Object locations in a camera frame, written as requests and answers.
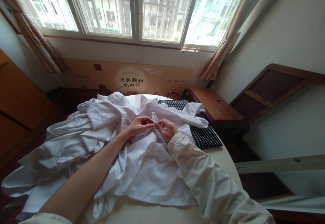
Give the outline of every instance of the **poster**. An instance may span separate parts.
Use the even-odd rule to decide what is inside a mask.
[[[108,89],[124,95],[156,94],[180,99],[193,68],[65,59],[60,75],[67,88]]]

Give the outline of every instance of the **jacket sleeve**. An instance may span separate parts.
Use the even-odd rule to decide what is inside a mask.
[[[190,139],[177,133],[167,147],[209,223],[275,223],[273,216],[225,174]]]
[[[19,224],[72,224],[72,222],[63,216],[51,213],[39,213]]]

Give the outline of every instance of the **hand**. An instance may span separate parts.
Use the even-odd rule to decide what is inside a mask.
[[[146,131],[148,128],[153,128],[153,126],[151,118],[145,116],[136,117],[124,131],[131,138]]]
[[[156,127],[159,129],[161,135],[163,136],[164,140],[166,140],[167,143],[169,143],[169,141],[174,137],[174,135],[178,133],[175,123],[172,123],[167,119],[163,119],[157,122]]]

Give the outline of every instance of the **finger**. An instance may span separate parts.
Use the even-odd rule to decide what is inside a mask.
[[[150,117],[141,116],[141,117],[139,117],[139,119],[140,119],[140,122],[147,121],[148,123],[153,123],[153,120]]]
[[[158,121],[157,123],[159,124],[165,124],[166,126],[171,126],[172,122],[171,121],[168,121],[167,119],[162,119],[160,121]]]
[[[148,128],[153,128],[154,124],[146,124],[146,125],[142,125],[142,128],[144,129],[148,129]]]
[[[158,123],[156,123],[156,127],[159,129],[160,133],[163,134],[163,132],[165,131],[165,129],[163,129],[163,127],[160,124],[158,124]]]

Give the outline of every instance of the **window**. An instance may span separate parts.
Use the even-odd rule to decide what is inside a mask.
[[[182,0],[182,5],[181,5],[181,7],[180,7],[180,9],[181,9],[182,11],[184,11],[184,10],[186,9],[187,1],[188,1],[188,0]]]
[[[222,42],[240,2],[240,0],[20,1],[32,22],[40,27],[40,31],[44,34],[178,48],[206,46],[206,49],[211,50],[215,50]],[[138,36],[132,33],[132,27]]]
[[[156,21],[157,21],[157,17],[156,16],[151,16],[150,25],[153,26],[153,27],[156,27]]]
[[[181,29],[181,27],[182,27],[182,21],[181,20],[178,20],[177,21],[177,31],[180,31],[180,29]]]
[[[124,19],[125,20],[131,20],[130,6],[129,5],[123,5],[123,12],[124,12]]]
[[[90,8],[90,13],[91,13],[91,18],[96,19],[96,15],[93,7]]]
[[[52,6],[52,9],[53,9],[53,11],[54,11],[54,13],[57,15],[58,14],[58,12],[57,12],[57,10],[55,9],[55,7],[54,7],[54,4],[53,4],[53,2],[50,2],[51,3],[51,6]]]
[[[31,21],[38,27],[77,31],[67,0],[20,0]]]
[[[98,17],[99,17],[99,20],[101,20],[101,21],[102,21],[103,19],[102,19],[102,13],[101,13],[101,9],[100,9],[100,8],[98,8],[98,9],[97,9],[97,12],[98,12]]]
[[[196,0],[185,43],[219,46],[239,1]]]
[[[131,25],[129,24],[126,25],[126,33],[129,35],[131,34]]]
[[[107,20],[108,20],[108,21],[113,21],[113,22],[115,22],[115,15],[114,15],[114,12],[106,11],[106,16],[107,16]]]

